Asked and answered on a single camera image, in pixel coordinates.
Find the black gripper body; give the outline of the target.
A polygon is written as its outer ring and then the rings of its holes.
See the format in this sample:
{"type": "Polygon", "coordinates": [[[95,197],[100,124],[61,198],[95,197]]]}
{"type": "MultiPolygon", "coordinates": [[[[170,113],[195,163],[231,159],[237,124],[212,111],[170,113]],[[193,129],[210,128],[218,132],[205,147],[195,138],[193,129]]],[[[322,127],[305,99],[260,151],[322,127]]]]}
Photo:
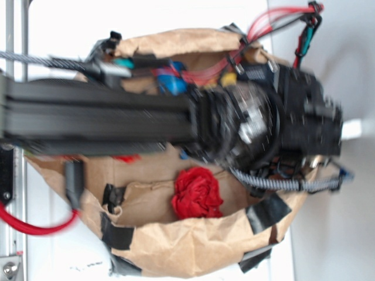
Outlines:
{"type": "Polygon", "coordinates": [[[275,157],[340,156],[342,107],[326,99],[316,77],[279,66],[274,105],[279,118],[275,157]]]}

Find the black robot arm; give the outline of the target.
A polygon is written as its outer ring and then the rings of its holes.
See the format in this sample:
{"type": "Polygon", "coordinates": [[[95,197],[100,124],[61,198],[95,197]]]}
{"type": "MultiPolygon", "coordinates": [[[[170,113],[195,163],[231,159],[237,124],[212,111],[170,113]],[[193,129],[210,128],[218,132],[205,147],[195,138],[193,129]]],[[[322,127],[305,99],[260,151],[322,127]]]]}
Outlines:
{"type": "Polygon", "coordinates": [[[119,156],[171,144],[199,161],[255,170],[278,156],[339,156],[342,110],[312,75],[148,95],[77,80],[1,77],[1,140],[41,156],[119,156]]]}

